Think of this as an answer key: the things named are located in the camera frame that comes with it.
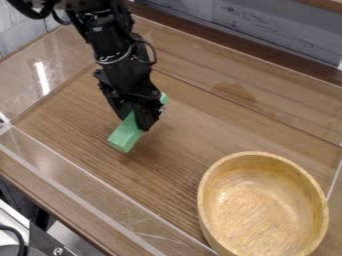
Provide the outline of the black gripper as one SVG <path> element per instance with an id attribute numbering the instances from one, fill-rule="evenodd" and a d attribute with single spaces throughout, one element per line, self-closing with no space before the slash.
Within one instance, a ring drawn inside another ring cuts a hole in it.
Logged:
<path id="1" fill-rule="evenodd" d="M 148 131 L 159 121 L 162 94 L 151 81 L 154 61 L 144 46 L 130 46 L 123 54 L 100 56 L 100 69 L 94 73 L 107 102 L 124 120 L 134 110 L 138 128 Z"/>

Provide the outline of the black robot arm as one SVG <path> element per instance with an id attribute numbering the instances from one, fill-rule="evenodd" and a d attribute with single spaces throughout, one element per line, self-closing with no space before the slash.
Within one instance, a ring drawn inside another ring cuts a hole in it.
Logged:
<path id="1" fill-rule="evenodd" d="M 138 128 L 151 129 L 160 116 L 162 92 L 151 81 L 156 52 L 134 32 L 135 20 L 126 0 L 7 0 L 28 18 L 54 17 L 71 24 L 94 50 L 100 68 L 99 88 L 119 118 L 135 118 Z"/>

